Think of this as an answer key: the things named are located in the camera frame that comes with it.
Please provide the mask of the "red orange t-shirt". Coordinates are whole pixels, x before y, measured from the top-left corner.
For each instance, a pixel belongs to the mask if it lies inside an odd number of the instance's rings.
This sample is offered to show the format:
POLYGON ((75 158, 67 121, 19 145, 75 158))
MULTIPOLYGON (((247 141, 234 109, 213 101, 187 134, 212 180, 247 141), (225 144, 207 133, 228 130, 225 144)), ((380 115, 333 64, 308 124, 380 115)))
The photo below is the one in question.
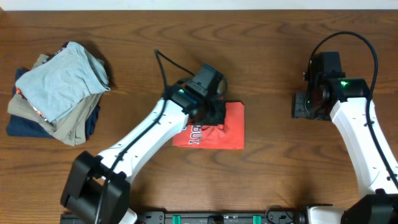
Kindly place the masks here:
POLYGON ((189 124, 173 137, 172 145, 199 149, 244 149, 244 109, 241 102, 228 102, 224 124, 217 126, 189 124))

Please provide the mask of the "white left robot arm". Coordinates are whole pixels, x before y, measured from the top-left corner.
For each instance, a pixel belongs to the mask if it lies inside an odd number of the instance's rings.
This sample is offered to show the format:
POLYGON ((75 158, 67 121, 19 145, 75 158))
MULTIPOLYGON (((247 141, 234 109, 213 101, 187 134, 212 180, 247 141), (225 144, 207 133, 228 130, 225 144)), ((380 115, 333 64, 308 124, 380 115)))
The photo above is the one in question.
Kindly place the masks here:
POLYGON ((135 223, 129 207, 130 187, 145 163, 201 111, 199 123, 222 123, 226 103, 220 97, 195 99, 179 88, 161 98, 150 114, 115 145, 93 156, 79 154, 72 163, 60 203, 83 223, 135 223))

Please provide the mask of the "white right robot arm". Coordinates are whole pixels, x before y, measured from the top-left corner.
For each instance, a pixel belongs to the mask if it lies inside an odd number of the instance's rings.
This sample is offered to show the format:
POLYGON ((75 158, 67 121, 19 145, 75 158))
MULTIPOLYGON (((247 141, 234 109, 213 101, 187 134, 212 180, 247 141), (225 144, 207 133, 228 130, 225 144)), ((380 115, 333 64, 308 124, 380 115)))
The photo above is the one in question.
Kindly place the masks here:
POLYGON ((397 161, 377 120, 369 87, 360 78, 332 78, 296 92, 292 117, 331 121, 351 159, 360 199, 349 209, 309 205, 304 223, 397 223, 397 161))

